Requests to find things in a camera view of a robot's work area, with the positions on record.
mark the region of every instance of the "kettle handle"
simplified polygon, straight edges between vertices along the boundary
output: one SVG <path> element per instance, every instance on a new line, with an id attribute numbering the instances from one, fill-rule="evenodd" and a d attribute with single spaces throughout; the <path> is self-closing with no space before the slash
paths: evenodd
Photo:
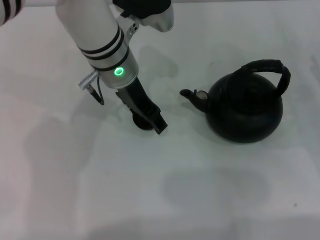
<path id="1" fill-rule="evenodd" d="M 253 73 L 263 73 L 263 72 L 270 72 L 270 73 L 277 73 L 282 74 L 280 82 L 276 89 L 276 95 L 280 97 L 285 91 L 288 89 L 291 79 L 291 73 L 287 67 L 285 67 L 280 60 L 258 60 L 250 62 L 236 73 L 246 73 L 246 74 L 253 74 Z"/>

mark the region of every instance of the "black kettle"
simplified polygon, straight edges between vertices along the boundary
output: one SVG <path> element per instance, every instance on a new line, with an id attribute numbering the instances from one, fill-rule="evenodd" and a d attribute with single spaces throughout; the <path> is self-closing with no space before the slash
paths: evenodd
<path id="1" fill-rule="evenodd" d="M 261 72 L 282 74 L 278 86 L 255 74 Z M 280 60 L 259 60 L 221 78 L 209 93 L 184 89 L 180 94 L 205 113 L 211 128 L 224 139 L 255 143 L 279 126 L 283 116 L 281 95 L 290 78 Z"/>

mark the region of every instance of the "green light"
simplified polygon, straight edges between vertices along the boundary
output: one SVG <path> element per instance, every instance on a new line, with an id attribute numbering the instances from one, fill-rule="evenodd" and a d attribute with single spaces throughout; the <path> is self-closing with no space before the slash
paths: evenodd
<path id="1" fill-rule="evenodd" d="M 114 75 L 116 76 L 121 76 L 122 74 L 124 74 L 125 70 L 123 67 L 117 67 L 115 70 L 114 70 Z"/>

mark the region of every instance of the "kettle spout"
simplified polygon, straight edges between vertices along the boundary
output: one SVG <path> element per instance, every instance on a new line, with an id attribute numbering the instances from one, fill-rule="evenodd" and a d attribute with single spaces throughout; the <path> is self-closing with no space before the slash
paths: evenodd
<path id="1" fill-rule="evenodd" d="M 180 91 L 180 95 L 188 99 L 198 110 L 207 113 L 210 109 L 211 101 L 208 93 L 205 91 L 197 91 L 184 89 Z"/>

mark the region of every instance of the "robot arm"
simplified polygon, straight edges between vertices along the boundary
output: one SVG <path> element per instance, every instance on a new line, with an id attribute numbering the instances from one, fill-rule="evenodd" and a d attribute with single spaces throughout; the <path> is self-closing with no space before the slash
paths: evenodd
<path id="1" fill-rule="evenodd" d="M 25 0 L 2 0 L 0 25 L 13 18 Z M 171 0 L 113 0 L 123 10 L 115 19 L 106 0 L 58 0 L 56 14 L 73 38 L 94 72 L 79 86 L 95 99 L 102 99 L 92 87 L 101 79 L 128 106 L 135 124 L 141 129 L 155 129 L 160 134 L 168 125 L 160 109 L 145 93 L 139 79 L 139 66 L 129 42 L 140 25 L 149 25 L 161 32 L 174 24 Z"/>

